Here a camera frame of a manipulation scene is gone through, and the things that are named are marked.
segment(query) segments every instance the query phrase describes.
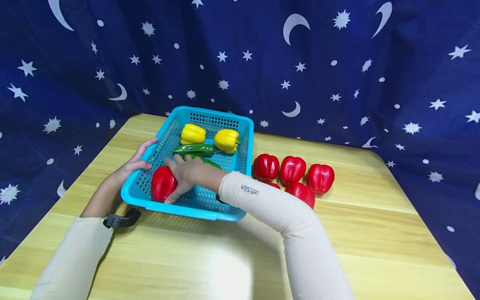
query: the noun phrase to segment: arm sleeve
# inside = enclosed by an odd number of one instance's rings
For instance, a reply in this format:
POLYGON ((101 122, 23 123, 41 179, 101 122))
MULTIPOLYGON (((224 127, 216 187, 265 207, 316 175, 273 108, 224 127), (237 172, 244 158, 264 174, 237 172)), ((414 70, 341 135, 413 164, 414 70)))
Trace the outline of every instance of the arm sleeve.
POLYGON ((77 217, 43 271, 31 300, 85 300, 113 231, 102 218, 77 217))
POLYGON ((282 235, 293 299, 354 299, 322 223, 302 200, 239 172, 223 178, 219 195, 282 235))

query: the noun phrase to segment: blue plastic basket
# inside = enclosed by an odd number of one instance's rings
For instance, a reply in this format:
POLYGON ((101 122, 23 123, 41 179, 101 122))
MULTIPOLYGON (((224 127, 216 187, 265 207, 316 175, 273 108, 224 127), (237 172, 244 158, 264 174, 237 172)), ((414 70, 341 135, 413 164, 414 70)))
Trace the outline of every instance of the blue plastic basket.
POLYGON ((173 157, 172 150, 180 145, 180 133, 185 124, 195 124, 206 130, 206 144, 214 143, 214 136, 224 128, 239 133, 240 144, 235 154, 215 152, 209 159, 225 171, 238 171, 246 175, 252 172, 253 122, 237 116, 203 108, 180 106, 175 108, 156 136, 158 142, 145 151, 142 159, 153 165, 151 170, 137 170, 130 175, 121 189, 121 197, 131 205, 167 214, 188 216, 205 220, 239 221, 245 211, 222 204, 215 199, 215 193, 195 186, 174 204, 163 204, 152 200, 150 182, 154 171, 164 166, 164 157, 173 157))

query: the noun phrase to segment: fabric backdrop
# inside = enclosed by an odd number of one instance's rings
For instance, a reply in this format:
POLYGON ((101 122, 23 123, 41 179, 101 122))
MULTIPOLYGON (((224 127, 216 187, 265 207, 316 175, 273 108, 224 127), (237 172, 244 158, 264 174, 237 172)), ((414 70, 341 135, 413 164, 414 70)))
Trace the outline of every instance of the fabric backdrop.
POLYGON ((11 0, 0 259, 128 117, 180 105, 367 148, 480 299, 480 1, 11 0))

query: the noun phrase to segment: black strap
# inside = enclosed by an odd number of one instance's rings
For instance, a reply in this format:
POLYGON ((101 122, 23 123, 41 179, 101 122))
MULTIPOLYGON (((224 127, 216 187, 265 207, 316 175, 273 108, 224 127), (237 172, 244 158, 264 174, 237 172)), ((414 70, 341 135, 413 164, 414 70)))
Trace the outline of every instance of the black strap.
POLYGON ((107 228, 130 227, 137 223, 141 215, 142 213, 136 208, 130 209, 125 216, 109 214, 103 221, 103 225, 105 225, 107 228))

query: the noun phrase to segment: green chili pepper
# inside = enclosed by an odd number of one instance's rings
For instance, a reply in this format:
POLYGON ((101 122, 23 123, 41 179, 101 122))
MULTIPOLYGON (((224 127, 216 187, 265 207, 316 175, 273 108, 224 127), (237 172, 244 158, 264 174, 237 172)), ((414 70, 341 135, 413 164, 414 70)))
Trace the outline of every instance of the green chili pepper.
POLYGON ((185 156, 186 154, 193 154, 196 156, 212 156, 215 152, 215 147, 210 144, 189 144, 182 145, 173 149, 173 153, 185 156))
POLYGON ((190 155, 193 159, 195 159, 196 157, 199 157, 204 162, 204 164, 211 165, 215 168, 219 168, 220 170, 222 169, 221 166, 217 165, 216 163, 214 163, 213 161, 211 161, 209 159, 206 159, 205 157, 201 157, 201 156, 198 156, 198 155, 195 155, 195 154, 190 154, 190 153, 188 153, 187 155, 190 155))

